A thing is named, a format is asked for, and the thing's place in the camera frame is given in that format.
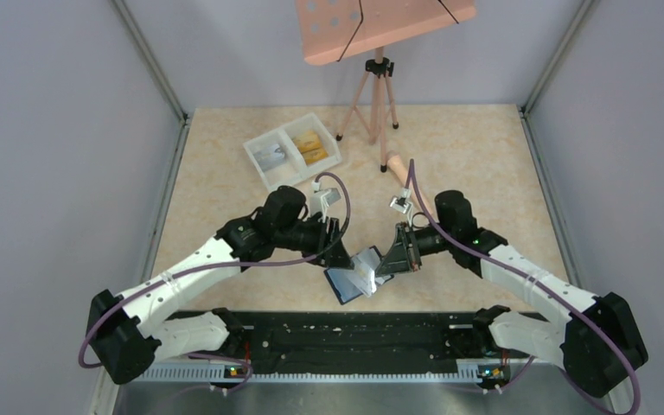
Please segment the blue leather card holder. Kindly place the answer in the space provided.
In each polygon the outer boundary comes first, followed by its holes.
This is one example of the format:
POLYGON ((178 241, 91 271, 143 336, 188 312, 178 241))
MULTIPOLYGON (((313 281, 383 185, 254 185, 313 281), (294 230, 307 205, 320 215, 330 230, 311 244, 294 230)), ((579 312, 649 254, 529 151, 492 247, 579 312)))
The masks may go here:
POLYGON ((377 246, 370 246, 358 252, 352 260, 352 270, 328 268, 324 271, 324 276, 340 305, 350 303, 358 297, 371 297, 382 285, 394 278, 393 274, 375 276, 375 268, 382 260, 377 246))

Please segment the silver card pulled out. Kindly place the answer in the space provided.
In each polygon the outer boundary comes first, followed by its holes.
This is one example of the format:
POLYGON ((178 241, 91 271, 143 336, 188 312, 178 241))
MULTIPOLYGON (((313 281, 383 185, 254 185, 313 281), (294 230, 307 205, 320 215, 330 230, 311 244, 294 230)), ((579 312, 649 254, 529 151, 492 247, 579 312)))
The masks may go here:
POLYGON ((380 262, 379 254, 368 248, 352 257, 354 269, 348 277, 351 283, 366 297, 377 291, 375 269, 380 262))

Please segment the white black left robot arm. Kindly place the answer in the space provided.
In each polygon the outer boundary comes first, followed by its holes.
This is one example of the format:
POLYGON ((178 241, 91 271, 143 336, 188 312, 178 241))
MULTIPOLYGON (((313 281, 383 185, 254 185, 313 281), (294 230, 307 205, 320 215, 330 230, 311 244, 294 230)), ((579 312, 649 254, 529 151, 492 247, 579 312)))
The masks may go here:
POLYGON ((225 310, 174 318, 181 307, 219 282, 252 267, 286 267, 271 262, 281 249, 301 254, 299 263, 323 268, 353 269, 342 236, 349 221, 329 215, 329 207, 347 199, 343 187, 313 184, 310 198, 296 188, 281 186, 251 214, 229 220, 202 246, 168 270, 134 288, 96 294, 88 312, 86 338, 79 364, 91 349, 97 367, 112 382, 123 385, 138 378, 155 362, 195 351, 236 355, 242 347, 241 329, 225 310))

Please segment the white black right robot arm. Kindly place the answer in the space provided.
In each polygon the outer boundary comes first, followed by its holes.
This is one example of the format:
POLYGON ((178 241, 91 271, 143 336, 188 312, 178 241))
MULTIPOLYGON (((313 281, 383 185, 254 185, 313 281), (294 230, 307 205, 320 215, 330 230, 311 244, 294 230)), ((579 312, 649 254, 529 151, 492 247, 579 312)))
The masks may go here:
POLYGON ((539 317, 496 305, 476 312, 472 343, 484 356, 502 349, 519 351, 553 364, 573 385, 602 398, 648 361, 641 333, 626 299, 615 292, 599 296, 556 277, 520 254, 508 241, 480 227, 463 193, 448 190, 435 198, 436 218, 413 225, 408 189, 392 198, 391 208, 406 219, 395 227, 378 275, 421 268, 427 255, 448 252, 463 269, 500 286, 528 303, 539 317))

